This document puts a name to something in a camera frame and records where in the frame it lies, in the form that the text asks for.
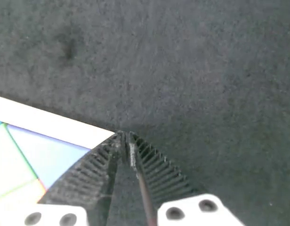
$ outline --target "dark gray carpet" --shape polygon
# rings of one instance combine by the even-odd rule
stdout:
[[[132,130],[246,225],[290,226],[290,0],[0,0],[0,95]],[[109,225],[145,225],[121,167]]]

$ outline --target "green line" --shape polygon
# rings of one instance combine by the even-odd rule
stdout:
[[[20,154],[22,155],[22,157],[24,158],[25,162],[28,164],[30,170],[33,172],[34,176],[36,177],[36,179],[39,179],[38,175],[36,174],[35,170],[33,169],[33,167],[31,166],[31,164],[29,163],[29,161],[27,160],[26,156],[24,155],[24,153],[22,152],[22,150],[19,148],[18,144],[16,143],[16,141],[14,140],[14,138],[12,137],[11,133],[8,130],[7,124],[4,123],[4,127],[7,131],[7,133],[9,134],[10,138],[12,139],[13,143],[15,144],[15,146],[17,147],[18,151],[20,152]]]
[[[16,186],[16,187],[12,188],[11,190],[9,190],[9,191],[7,191],[7,192],[5,192],[5,193],[3,193],[3,194],[0,194],[0,198],[3,198],[4,196],[6,196],[6,195],[8,195],[8,194],[10,194],[10,193],[12,193],[12,192],[14,192],[15,190],[17,190],[17,189],[19,189],[19,188],[22,188],[22,187],[24,187],[24,186],[26,186],[26,185],[32,183],[32,182],[35,181],[35,180],[37,180],[37,179],[33,179],[33,180],[29,180],[29,181],[27,181],[27,182],[24,182],[23,184],[21,184],[21,185],[19,185],[19,186]]]

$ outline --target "gray fabric surface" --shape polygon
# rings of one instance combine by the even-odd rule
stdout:
[[[132,130],[246,225],[290,226],[290,0],[0,0],[0,96]],[[145,225],[120,177],[109,225]]]

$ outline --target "white border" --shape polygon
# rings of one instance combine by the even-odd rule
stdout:
[[[113,132],[0,97],[0,121],[93,149]]]

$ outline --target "screw hole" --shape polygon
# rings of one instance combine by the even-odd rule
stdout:
[[[27,226],[35,225],[40,221],[40,219],[41,219],[41,213],[39,212],[31,213],[24,220],[24,224]]]
[[[181,220],[185,217],[184,212],[177,207],[171,207],[166,212],[168,220]]]
[[[202,212],[215,212],[217,211],[217,205],[211,200],[202,200],[199,203],[200,209]]]
[[[77,217],[73,213],[65,214],[59,222],[60,226],[74,226],[76,224]]]

